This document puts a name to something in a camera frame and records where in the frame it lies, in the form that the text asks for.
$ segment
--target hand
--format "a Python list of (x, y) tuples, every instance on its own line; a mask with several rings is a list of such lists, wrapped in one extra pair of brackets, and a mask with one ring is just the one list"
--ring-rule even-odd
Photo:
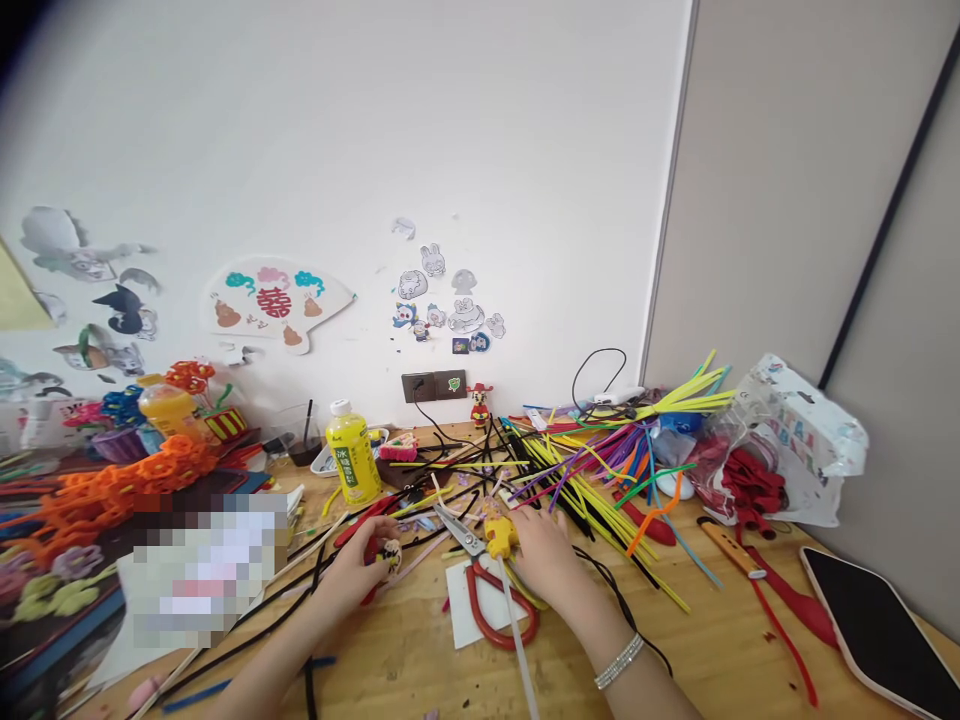
[(584, 581), (592, 585), (570, 545), (566, 515), (559, 510), (550, 515), (546, 508), (538, 512), (524, 505), (512, 511), (510, 519), (520, 539), (516, 564), (523, 582), (563, 614), (561, 606), (577, 594), (574, 586)]
[(322, 593), (324, 602), (332, 600), (339, 615), (352, 612), (377, 583), (386, 580), (390, 571), (390, 563), (386, 560), (364, 565), (363, 556), (370, 538), (376, 538), (378, 548), (382, 548), (387, 539), (399, 540), (399, 523), (386, 515), (368, 518), (357, 528), (350, 542), (341, 548), (320, 583), (325, 591)]

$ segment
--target plastic bottle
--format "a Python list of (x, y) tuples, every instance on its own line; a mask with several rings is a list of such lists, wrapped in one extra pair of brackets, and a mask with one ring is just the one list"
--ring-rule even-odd
[(189, 393), (167, 385), (163, 376), (156, 374), (138, 378), (137, 385), (144, 388), (137, 402), (140, 412), (164, 438), (186, 435), (201, 442), (217, 442)]
[(353, 412), (349, 400), (330, 404), (333, 420), (327, 425), (327, 444), (337, 461), (340, 486), (349, 505), (362, 505), (380, 494), (382, 483), (370, 449), (367, 421)]

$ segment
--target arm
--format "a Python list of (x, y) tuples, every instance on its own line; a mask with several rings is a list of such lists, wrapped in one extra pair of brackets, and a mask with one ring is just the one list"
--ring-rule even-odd
[[(517, 567), (531, 590), (566, 621), (583, 646), (595, 675), (606, 670), (633, 638), (633, 630), (574, 555), (566, 517), (555, 523), (546, 510), (521, 507), (510, 513), (520, 538)], [(669, 717), (694, 720), (700, 714), (644, 648), (603, 691), (617, 720)]]
[(290, 683), (317, 643), (356, 608), (378, 582), (386, 579), (386, 561), (364, 566), (371, 537), (382, 544), (400, 539), (397, 521), (374, 517), (363, 523), (343, 546), (316, 592), (274, 632), (217, 699), (210, 717), (259, 720), (274, 717)]

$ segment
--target scissors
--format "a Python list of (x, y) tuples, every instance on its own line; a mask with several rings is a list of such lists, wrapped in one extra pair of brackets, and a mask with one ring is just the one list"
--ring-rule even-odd
[[(483, 612), (480, 610), (480, 598), (477, 595), (477, 578), (486, 581), (503, 594), (503, 582), (500, 578), (480, 564), (480, 556), (487, 551), (487, 546), (483, 540), (474, 535), (470, 528), (457, 520), (456, 516), (446, 508), (438, 506), (434, 509), (437, 511), (440, 519), (443, 520), (443, 524), (447, 526), (450, 534), (457, 539), (457, 542), (460, 543), (461, 547), (463, 547), (470, 556), (470, 564), (467, 565), (467, 591), (470, 593), (470, 609), (473, 611), (473, 619), (477, 623), (477, 627), (480, 628), (480, 632), (492, 645), (503, 648), (504, 650), (516, 651), (517, 646), (513, 641), (513, 635), (503, 635), (491, 627), (490, 623), (483, 617)], [(524, 647), (526, 647), (536, 636), (537, 630), (540, 627), (540, 614), (530, 601), (517, 592), (515, 588), (510, 588), (510, 596), (514, 602), (527, 611), (527, 617), (530, 618), (530, 624), (520, 636), (521, 642)]]

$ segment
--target smartphone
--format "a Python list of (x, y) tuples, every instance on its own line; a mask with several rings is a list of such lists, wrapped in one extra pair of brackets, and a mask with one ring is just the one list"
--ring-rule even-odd
[(960, 718), (960, 685), (890, 583), (812, 547), (800, 560), (862, 683), (920, 717)]

